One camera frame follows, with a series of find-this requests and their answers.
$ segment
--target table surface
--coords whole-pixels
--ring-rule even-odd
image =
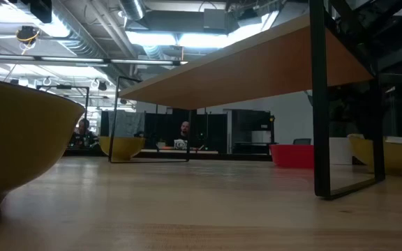
[[[373,76],[329,31],[328,85]],[[309,15],[124,89],[121,98],[197,109],[312,89]]]
[[[271,162],[66,157],[7,196],[0,250],[402,250],[402,176],[335,201],[313,186],[313,170]]]

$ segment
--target fluorescent light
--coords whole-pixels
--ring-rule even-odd
[[[86,98],[84,95],[65,95],[67,98]],[[108,98],[107,96],[89,96],[89,98]]]
[[[176,45],[176,39],[174,39],[171,33],[140,33],[127,31],[126,35],[131,43],[136,45]]]
[[[34,60],[33,56],[0,55],[0,59],[7,60]]]
[[[165,60],[140,60],[140,59],[111,59],[112,63],[134,63],[144,65],[173,66],[173,61]]]
[[[226,35],[205,33],[186,33],[179,40],[179,45],[197,48],[223,48],[227,45]]]
[[[84,63],[103,63],[103,59],[86,59],[79,57],[56,57],[56,56],[42,56],[44,61],[58,61],[58,62],[84,62]]]

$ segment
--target bowl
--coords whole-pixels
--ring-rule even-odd
[[[0,202],[63,155],[83,112],[65,98],[0,82]]]
[[[100,147],[106,154],[110,154],[110,137],[99,137]],[[142,150],[145,144],[143,137],[114,137],[112,159],[113,160],[131,160]]]
[[[282,168],[314,168],[314,146],[272,144],[272,161]]]
[[[348,135],[353,155],[373,172],[373,144],[360,135]],[[384,165],[387,174],[402,174],[402,144],[384,142]]]

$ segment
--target red bin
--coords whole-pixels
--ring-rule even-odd
[[[274,144],[270,149],[277,167],[314,169],[314,146]]]

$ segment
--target ceiling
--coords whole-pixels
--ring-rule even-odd
[[[264,16],[264,20],[269,20],[269,14],[277,10],[277,5],[281,0],[245,0],[245,1],[191,1],[191,0],[144,0],[144,9],[146,10],[145,17],[142,20],[127,21],[125,15],[121,12],[121,4],[119,0],[100,0],[101,4],[109,12],[111,18],[114,20],[119,30],[125,34],[127,42],[133,43],[128,48],[128,53],[122,50],[119,43],[116,43],[113,38],[113,25],[108,22],[106,16],[102,17],[111,28],[111,33],[106,29],[106,26],[101,24],[100,19],[97,19],[96,13],[87,6],[88,1],[80,0],[53,0],[54,15],[51,24],[43,24],[36,19],[27,7],[21,5],[9,5],[8,1],[0,0],[0,54],[21,54],[26,45],[21,44],[16,37],[15,33],[21,29],[22,26],[33,26],[39,28],[39,36],[34,43],[34,47],[25,52],[26,55],[31,56],[85,56],[85,57],[105,57],[105,58],[131,58],[132,56],[139,59],[148,59],[150,54],[145,49],[147,46],[154,45],[156,41],[157,48],[159,49],[160,58],[153,59],[167,59],[167,60],[195,60],[205,54],[216,51],[226,45],[227,34],[233,30],[225,23],[229,16],[238,15],[240,6],[246,8],[254,8],[262,6],[258,9],[258,15]],[[229,8],[229,13],[225,13],[226,6]],[[204,11],[219,10],[216,16],[221,15],[227,18],[221,21],[219,19],[219,29],[217,30],[201,30],[196,34],[210,34],[218,35],[218,38],[224,41],[219,44],[210,44],[203,47],[203,44],[196,44],[194,46],[185,46],[182,49],[179,44],[182,36],[185,33],[194,33],[192,31],[200,31],[199,25],[204,24]],[[271,24],[275,20],[275,16],[270,20]],[[257,31],[252,31],[245,36],[251,36]],[[71,46],[66,44],[64,38],[70,34],[72,39],[89,40],[91,54],[78,54],[75,50],[70,49]],[[162,43],[160,37],[150,37],[145,40],[141,38],[144,34],[158,34],[170,36],[174,42]],[[139,37],[139,41],[131,40],[130,38]],[[204,39],[205,41],[211,40],[211,36]],[[22,79],[25,83],[28,81],[29,86],[35,86],[45,82],[46,84],[68,84],[72,86],[90,86],[92,85],[91,96],[103,95],[108,98],[100,99],[99,97],[90,99],[90,102],[100,105],[113,106],[114,104],[114,88],[115,79],[117,75],[133,75],[136,78],[147,79],[156,76],[162,72],[170,70],[172,66],[137,66],[131,68],[130,66],[110,66],[114,70],[104,67],[75,67],[75,66],[45,66],[45,65],[16,65],[14,62],[1,63],[0,62],[0,80],[10,81],[10,79]],[[107,90],[100,91],[97,89],[99,81],[107,81]],[[59,95],[80,95],[81,91],[77,89],[72,90],[52,90]],[[82,102],[80,98],[73,98],[78,102]]]
[[[29,8],[19,4],[8,5],[8,0],[0,0],[0,54],[23,53],[26,45],[16,39],[15,33],[22,26],[34,26],[40,33],[35,46],[24,52],[26,55],[192,61],[308,12],[307,0],[143,0],[141,4],[144,6],[144,17],[126,21],[126,14],[121,11],[124,9],[121,1],[125,0],[52,0],[52,23],[43,24],[30,13]],[[399,0],[347,2],[351,9],[361,9],[360,12],[364,14],[364,8],[369,4],[375,6],[374,3],[387,4],[395,1]],[[369,6],[366,12],[375,7]],[[257,17],[246,16],[245,20],[256,23],[245,26],[240,19],[244,17],[245,10],[249,9],[253,9],[253,14]],[[402,26],[391,26],[402,31]],[[375,37],[378,39],[377,43],[368,48],[378,48],[380,65],[386,69],[392,72],[399,69],[396,66],[402,69],[402,44],[396,43],[396,47],[393,47],[389,43],[392,34],[399,31],[381,31]],[[14,63],[0,62],[0,79],[6,78]],[[148,79],[173,68],[141,65],[78,66],[64,66],[60,63],[55,66],[40,63],[18,65],[13,69],[10,78],[27,79],[32,86],[45,79],[46,83],[51,80],[52,83],[72,86],[92,85],[91,95],[108,97],[103,99],[103,105],[110,106],[114,104],[112,97],[117,76]],[[108,83],[104,94],[100,94],[102,91],[97,89],[100,81]],[[131,84],[135,83],[123,83],[121,88]],[[56,90],[56,93],[80,94],[74,89]],[[94,100],[99,104],[102,102],[100,98]]]

